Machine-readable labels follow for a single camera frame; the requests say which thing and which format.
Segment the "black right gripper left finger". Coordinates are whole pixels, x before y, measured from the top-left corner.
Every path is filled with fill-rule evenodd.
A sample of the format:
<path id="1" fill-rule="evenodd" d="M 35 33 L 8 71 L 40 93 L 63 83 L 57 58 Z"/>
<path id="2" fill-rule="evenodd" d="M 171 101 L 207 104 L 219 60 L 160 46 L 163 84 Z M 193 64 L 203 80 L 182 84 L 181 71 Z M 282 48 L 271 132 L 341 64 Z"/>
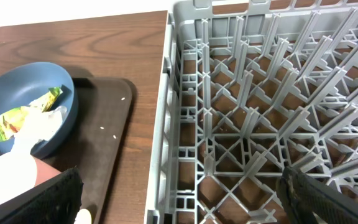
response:
<path id="1" fill-rule="evenodd" d="M 0 204 L 0 223 L 74 223 L 83 182 L 76 167 Z"/>

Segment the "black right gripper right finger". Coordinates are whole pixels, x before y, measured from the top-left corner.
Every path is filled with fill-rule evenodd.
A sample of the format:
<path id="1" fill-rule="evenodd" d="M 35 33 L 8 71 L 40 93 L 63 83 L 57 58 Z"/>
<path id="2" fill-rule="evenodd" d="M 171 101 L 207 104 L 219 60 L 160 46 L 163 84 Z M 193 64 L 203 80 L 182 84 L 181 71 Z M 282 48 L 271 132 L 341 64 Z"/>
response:
<path id="1" fill-rule="evenodd" d="M 358 223 L 358 203 L 293 167 L 286 167 L 276 193 L 290 223 Z"/>

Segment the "pink cup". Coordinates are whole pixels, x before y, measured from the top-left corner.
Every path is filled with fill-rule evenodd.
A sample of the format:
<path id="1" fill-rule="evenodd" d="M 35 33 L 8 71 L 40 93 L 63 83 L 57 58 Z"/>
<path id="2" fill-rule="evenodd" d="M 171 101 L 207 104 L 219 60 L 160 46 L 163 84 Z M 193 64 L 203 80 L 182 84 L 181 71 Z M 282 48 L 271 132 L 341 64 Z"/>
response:
<path id="1" fill-rule="evenodd" d="M 48 181 L 60 171 L 30 154 L 0 156 L 0 205 Z"/>

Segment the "yellow green snack wrapper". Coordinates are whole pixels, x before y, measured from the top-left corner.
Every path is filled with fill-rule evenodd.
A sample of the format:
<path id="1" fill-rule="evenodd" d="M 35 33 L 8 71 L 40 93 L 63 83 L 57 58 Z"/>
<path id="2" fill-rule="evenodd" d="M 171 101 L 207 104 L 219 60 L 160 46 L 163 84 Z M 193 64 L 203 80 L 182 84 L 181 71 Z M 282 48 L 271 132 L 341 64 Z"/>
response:
<path id="1" fill-rule="evenodd" d="M 0 114 L 0 141 L 13 138 L 21 132 L 25 122 L 29 123 L 31 118 L 41 119 L 41 116 L 46 117 L 52 114 L 50 109 L 62 93 L 60 87 L 49 88 L 46 94 L 31 101 L 28 105 Z"/>

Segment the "white tissue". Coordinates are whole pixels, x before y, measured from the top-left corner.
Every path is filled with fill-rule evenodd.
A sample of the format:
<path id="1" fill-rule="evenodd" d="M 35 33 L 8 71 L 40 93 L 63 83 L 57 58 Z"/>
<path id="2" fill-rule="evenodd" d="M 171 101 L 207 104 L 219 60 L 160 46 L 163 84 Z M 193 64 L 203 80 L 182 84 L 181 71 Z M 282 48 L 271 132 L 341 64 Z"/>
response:
<path id="1" fill-rule="evenodd" d="M 56 109 L 46 112 L 32 110 L 25 117 L 20 131 L 14 135 L 11 151 L 30 154 L 36 144 L 51 140 L 63 124 L 67 111 L 65 106 L 58 106 Z"/>

